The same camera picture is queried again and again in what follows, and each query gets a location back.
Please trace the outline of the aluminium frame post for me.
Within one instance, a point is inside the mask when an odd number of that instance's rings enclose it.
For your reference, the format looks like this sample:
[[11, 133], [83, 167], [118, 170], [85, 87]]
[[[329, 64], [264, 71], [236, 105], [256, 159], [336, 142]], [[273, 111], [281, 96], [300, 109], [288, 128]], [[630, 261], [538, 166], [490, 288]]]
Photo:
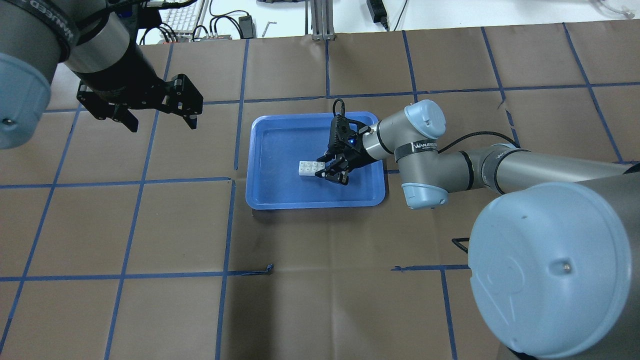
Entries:
[[307, 30], [313, 41], [334, 41], [334, 1], [306, 0], [306, 14], [309, 16]]

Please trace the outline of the black power adapter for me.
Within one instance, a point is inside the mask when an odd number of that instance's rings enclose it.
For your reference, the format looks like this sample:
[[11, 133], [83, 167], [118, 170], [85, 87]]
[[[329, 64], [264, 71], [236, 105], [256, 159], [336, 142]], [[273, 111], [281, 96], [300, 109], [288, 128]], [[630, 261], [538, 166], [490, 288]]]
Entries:
[[365, 3], [372, 22], [389, 31], [389, 19], [384, 2], [382, 0], [366, 0]]

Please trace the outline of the brown paper table cover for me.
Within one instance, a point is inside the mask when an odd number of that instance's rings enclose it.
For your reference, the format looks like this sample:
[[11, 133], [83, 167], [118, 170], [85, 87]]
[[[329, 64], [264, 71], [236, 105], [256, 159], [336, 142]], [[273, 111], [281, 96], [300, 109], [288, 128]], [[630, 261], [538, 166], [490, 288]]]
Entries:
[[451, 239], [496, 196], [407, 207], [393, 159], [373, 207], [255, 210], [252, 123], [419, 100], [447, 145], [499, 132], [537, 153], [639, 161], [639, 21], [145, 45], [204, 96], [190, 130], [96, 120], [55, 71], [34, 137], [1, 152], [3, 360], [493, 360]]

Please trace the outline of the white block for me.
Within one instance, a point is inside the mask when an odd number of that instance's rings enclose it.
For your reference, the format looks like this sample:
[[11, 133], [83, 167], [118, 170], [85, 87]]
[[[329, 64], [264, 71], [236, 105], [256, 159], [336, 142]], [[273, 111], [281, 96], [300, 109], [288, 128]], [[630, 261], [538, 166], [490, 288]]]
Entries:
[[321, 161], [300, 161], [298, 163], [298, 176], [314, 177], [318, 171], [324, 170], [325, 162]]

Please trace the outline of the blue plastic tray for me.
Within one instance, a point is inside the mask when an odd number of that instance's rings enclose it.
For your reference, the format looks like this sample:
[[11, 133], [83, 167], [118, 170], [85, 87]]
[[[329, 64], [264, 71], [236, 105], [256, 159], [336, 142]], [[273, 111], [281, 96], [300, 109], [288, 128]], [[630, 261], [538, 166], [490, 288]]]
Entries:
[[314, 174], [300, 175], [300, 162], [315, 162], [328, 148], [331, 112], [276, 114], [251, 125], [246, 203], [254, 210], [376, 207], [385, 198], [384, 164], [349, 173], [345, 186]]

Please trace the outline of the white keyboard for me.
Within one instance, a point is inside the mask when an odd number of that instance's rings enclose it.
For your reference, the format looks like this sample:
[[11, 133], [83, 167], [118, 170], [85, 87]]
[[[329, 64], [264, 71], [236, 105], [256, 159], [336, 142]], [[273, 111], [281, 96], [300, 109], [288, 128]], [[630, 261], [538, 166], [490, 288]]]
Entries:
[[160, 9], [162, 23], [179, 36], [190, 37], [196, 27], [202, 25], [210, 0], [196, 0], [185, 7]]

